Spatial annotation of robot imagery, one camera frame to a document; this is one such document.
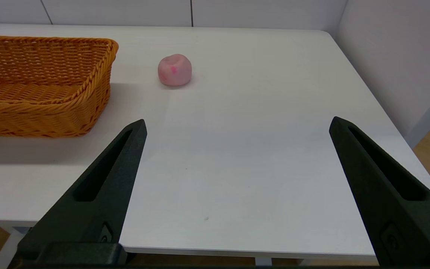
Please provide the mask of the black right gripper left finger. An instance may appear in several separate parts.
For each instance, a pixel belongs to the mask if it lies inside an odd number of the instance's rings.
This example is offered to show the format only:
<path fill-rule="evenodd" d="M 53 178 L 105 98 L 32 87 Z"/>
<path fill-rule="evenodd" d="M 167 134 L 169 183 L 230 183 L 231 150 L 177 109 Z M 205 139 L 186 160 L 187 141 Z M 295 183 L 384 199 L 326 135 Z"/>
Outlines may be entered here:
<path fill-rule="evenodd" d="M 119 243 L 147 138 L 127 125 L 17 245 L 23 267 L 123 267 Z"/>

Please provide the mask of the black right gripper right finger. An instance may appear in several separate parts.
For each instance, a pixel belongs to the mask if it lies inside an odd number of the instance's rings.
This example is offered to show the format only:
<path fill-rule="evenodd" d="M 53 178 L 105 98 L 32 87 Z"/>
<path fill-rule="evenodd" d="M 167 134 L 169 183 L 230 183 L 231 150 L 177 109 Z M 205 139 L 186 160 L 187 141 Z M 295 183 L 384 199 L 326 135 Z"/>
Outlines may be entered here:
<path fill-rule="evenodd" d="M 430 189 L 352 122 L 329 134 L 379 264 L 430 267 Z"/>

